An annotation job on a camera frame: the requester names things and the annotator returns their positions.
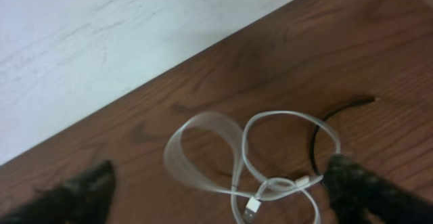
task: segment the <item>wooden table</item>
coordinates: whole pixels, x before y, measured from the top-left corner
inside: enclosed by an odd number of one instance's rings
[[[118,175],[109,223],[234,223],[229,196],[184,187],[164,171],[162,151],[178,127],[209,110],[241,125],[265,110],[319,116],[370,94],[380,100],[330,120],[343,152],[433,201],[432,48],[433,11],[418,0],[296,0],[3,165],[0,211],[109,158]],[[250,134],[253,164],[268,176],[311,173],[311,127],[284,116],[261,121]],[[221,139],[191,131],[184,146],[229,185],[231,152]],[[320,133],[321,168],[332,148]],[[242,189],[257,186],[243,175]],[[311,193],[332,223],[325,192]],[[312,220],[299,194],[264,204],[256,222]]]

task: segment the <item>white wall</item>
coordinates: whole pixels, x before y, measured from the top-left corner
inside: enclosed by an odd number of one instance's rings
[[[0,0],[0,164],[291,0]]]

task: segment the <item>charging cable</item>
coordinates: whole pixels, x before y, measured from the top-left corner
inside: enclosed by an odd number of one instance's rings
[[[313,197],[311,197],[311,195],[306,191],[306,188],[320,182],[323,176],[320,175],[311,178],[307,176],[295,181],[283,177],[273,177],[268,179],[248,160],[248,131],[258,119],[275,114],[298,116],[313,122],[332,138],[336,147],[335,153],[340,153],[341,143],[337,133],[327,123],[308,114],[293,111],[262,112],[253,116],[246,124],[245,129],[242,130],[236,122],[220,113],[204,112],[189,119],[170,138],[164,151],[164,166],[166,170],[181,183],[210,192],[229,194],[231,196],[231,209],[237,224],[245,224],[244,221],[252,222],[262,201],[278,200],[297,192],[302,192],[311,201],[315,211],[313,224],[320,224],[319,207]],[[219,134],[230,145],[234,157],[233,175],[230,188],[222,187],[211,181],[207,176],[200,172],[183,153],[181,145],[182,133],[185,130],[192,128],[201,128],[213,131]],[[241,171],[244,165],[251,172],[254,178],[261,183],[256,193],[241,192],[238,190]],[[249,198],[243,216],[241,216],[237,205],[237,196]]]

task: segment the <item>black wire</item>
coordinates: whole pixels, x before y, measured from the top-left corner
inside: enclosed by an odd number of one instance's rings
[[[338,114],[339,112],[342,112],[346,109],[354,108],[354,107],[358,107],[358,106],[364,106],[364,105],[370,104],[370,103],[375,102],[375,101],[376,101],[375,97],[369,97],[366,99],[358,99],[357,101],[350,102],[349,104],[347,104],[345,106],[342,106],[336,110],[328,112],[322,118],[322,121],[326,122],[328,119],[330,119],[335,114]],[[317,136],[317,133],[319,132],[319,129],[320,129],[320,127],[317,125],[314,127],[313,134],[311,135],[311,139],[310,139],[310,162],[311,162],[311,166],[312,166],[312,168],[313,168],[313,170],[317,176],[320,176],[321,173],[320,173],[320,171],[316,165],[316,159],[315,159],[315,155],[314,155],[314,147],[315,147],[315,143],[316,143],[316,136]]]

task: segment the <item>coiled white cable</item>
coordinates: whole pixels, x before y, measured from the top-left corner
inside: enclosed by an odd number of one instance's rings
[[[194,116],[189,119],[181,128],[179,128],[168,141],[164,151],[164,165],[166,170],[178,181],[190,185],[199,189],[203,189],[211,192],[218,192],[222,194],[231,195],[231,209],[237,224],[245,224],[237,206],[236,196],[255,198],[262,201],[278,200],[294,194],[296,192],[302,192],[311,201],[314,211],[315,219],[314,224],[320,224],[320,213],[319,207],[314,201],[313,197],[305,190],[306,188],[320,182],[323,176],[315,177],[313,179],[300,179],[299,181],[292,181],[289,179],[274,177],[266,178],[263,174],[257,171],[248,160],[248,131],[255,121],[259,118],[270,116],[274,114],[289,114],[299,116],[303,119],[309,120],[321,127],[334,141],[336,147],[336,153],[340,153],[341,143],[337,133],[322,120],[304,114],[301,112],[293,111],[270,111],[262,112],[253,116],[245,126],[245,130],[230,118],[217,113],[217,112],[205,112]],[[181,146],[182,133],[186,129],[201,128],[218,133],[231,147],[233,150],[233,176],[231,180],[231,189],[227,189],[217,185],[211,181],[208,177],[202,174],[194,164],[188,160],[186,155],[183,153]],[[251,174],[261,182],[256,193],[252,192],[241,192],[237,189],[240,180],[241,171],[246,165],[246,168]],[[265,193],[265,190],[272,190],[269,193]]]

